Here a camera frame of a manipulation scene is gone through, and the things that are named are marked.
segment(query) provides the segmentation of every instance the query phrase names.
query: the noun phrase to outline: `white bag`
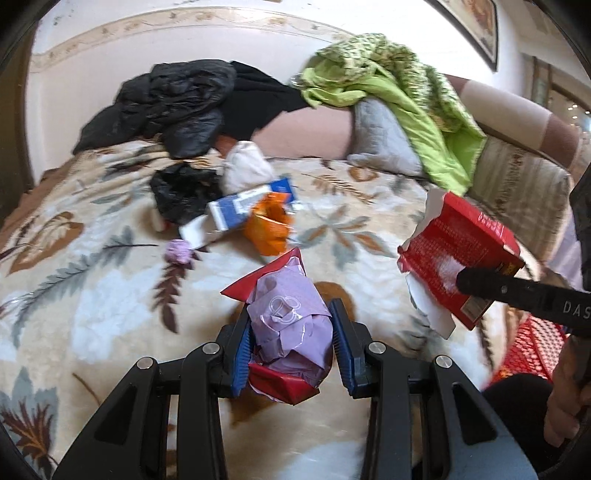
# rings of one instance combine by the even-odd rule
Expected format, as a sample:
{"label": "white bag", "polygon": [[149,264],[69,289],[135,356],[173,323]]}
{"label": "white bag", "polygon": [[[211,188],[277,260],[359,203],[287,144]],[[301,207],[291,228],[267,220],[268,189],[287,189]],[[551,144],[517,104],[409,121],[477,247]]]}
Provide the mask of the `white bag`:
{"label": "white bag", "polygon": [[220,187],[224,196],[244,192],[277,179],[273,167],[254,142],[238,142],[226,156],[223,165]]}

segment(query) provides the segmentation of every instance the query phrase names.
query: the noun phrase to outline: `human hand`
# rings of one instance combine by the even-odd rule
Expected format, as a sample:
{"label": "human hand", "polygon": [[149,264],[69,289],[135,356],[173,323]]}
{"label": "human hand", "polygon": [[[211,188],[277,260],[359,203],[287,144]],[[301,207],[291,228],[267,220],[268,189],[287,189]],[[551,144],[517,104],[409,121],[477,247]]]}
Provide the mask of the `human hand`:
{"label": "human hand", "polygon": [[544,438],[555,447],[560,447],[565,439],[577,435],[579,421],[576,416],[583,406],[591,405],[591,384],[581,390],[574,380],[577,370],[576,341],[571,336],[560,352],[553,374],[554,388],[548,398]]}

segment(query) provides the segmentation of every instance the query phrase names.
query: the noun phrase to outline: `white logo on wrapper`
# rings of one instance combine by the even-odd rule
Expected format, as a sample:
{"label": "white logo on wrapper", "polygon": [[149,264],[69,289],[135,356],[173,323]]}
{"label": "white logo on wrapper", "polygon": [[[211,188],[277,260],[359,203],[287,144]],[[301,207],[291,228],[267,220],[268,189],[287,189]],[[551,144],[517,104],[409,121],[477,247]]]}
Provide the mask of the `white logo on wrapper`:
{"label": "white logo on wrapper", "polygon": [[279,323],[284,323],[286,325],[302,318],[302,315],[297,313],[297,310],[299,310],[300,307],[300,301],[294,297],[283,297],[278,295],[273,297],[269,302],[271,316],[275,317]]}

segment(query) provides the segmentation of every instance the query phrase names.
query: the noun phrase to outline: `silver screw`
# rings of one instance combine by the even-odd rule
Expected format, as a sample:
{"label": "silver screw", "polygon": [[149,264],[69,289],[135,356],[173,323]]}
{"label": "silver screw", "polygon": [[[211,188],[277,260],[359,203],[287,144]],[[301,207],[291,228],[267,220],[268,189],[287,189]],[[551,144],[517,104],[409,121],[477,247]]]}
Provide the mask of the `silver screw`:
{"label": "silver screw", "polygon": [[154,360],[151,359],[149,356],[144,356],[138,360],[136,363],[137,367],[140,370],[147,370],[154,364]]}
{"label": "silver screw", "polygon": [[453,361],[447,355],[439,355],[435,359],[435,363],[442,368],[450,368],[453,365]]}
{"label": "silver screw", "polygon": [[369,351],[380,355],[386,351],[386,346],[382,342],[372,342],[369,344]]}
{"label": "silver screw", "polygon": [[214,353],[218,353],[220,351],[220,346],[215,342],[206,343],[203,345],[203,353],[207,355],[213,355]]}

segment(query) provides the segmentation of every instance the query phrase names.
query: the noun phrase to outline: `pink cushion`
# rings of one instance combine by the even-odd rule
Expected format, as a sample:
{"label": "pink cushion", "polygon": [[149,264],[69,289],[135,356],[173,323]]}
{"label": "pink cushion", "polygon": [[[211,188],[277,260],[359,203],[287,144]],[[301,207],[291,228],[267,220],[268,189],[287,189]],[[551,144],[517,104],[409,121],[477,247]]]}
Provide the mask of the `pink cushion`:
{"label": "pink cushion", "polygon": [[342,160],[349,153],[353,113],[349,108],[321,105],[282,112],[255,133],[252,141],[266,157],[318,157]]}

